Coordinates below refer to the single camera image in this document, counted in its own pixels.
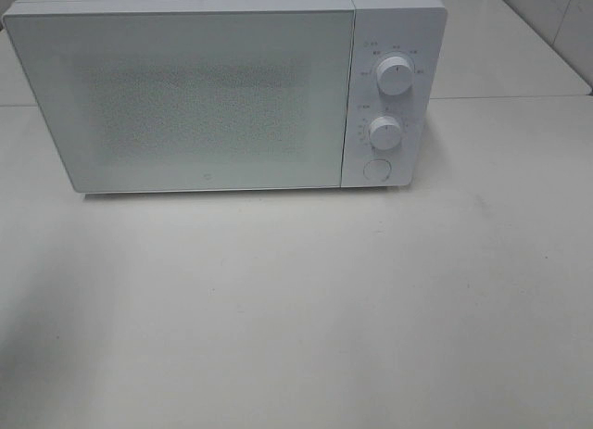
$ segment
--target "power knob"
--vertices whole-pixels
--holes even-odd
[[[408,91],[414,77],[414,64],[403,55],[384,59],[377,67],[377,84],[386,95],[400,95]]]
[[[369,126],[371,145],[381,151],[393,149],[401,142],[403,129],[399,120],[393,117],[379,117]]]

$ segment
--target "round button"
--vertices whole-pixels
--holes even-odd
[[[364,167],[364,177],[371,182],[385,182],[390,175],[391,164],[386,160],[371,160]]]
[[[377,67],[377,84],[382,93],[400,95],[408,91],[414,76],[414,64],[405,56],[388,57]]]
[[[402,133],[399,120],[393,117],[379,117],[373,120],[369,127],[369,140],[376,149],[387,151],[399,145]]]

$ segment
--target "tile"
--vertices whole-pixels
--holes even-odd
[[[591,97],[433,100],[400,190],[84,198],[8,123],[3,429],[593,424]]]
[[[585,95],[589,86],[502,0],[449,10],[433,98]]]
[[[549,44],[560,28],[570,0],[505,0]]]
[[[35,106],[35,98],[22,72],[6,30],[0,31],[0,107]]]
[[[593,84],[593,0],[571,0],[554,47]]]

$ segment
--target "white tile wall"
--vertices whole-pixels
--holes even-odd
[[[505,0],[549,43],[562,23],[570,0]]]
[[[554,47],[593,83],[593,0],[571,0]]]

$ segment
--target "microwave oven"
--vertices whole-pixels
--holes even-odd
[[[72,186],[409,184],[440,0],[18,0],[3,23]]]

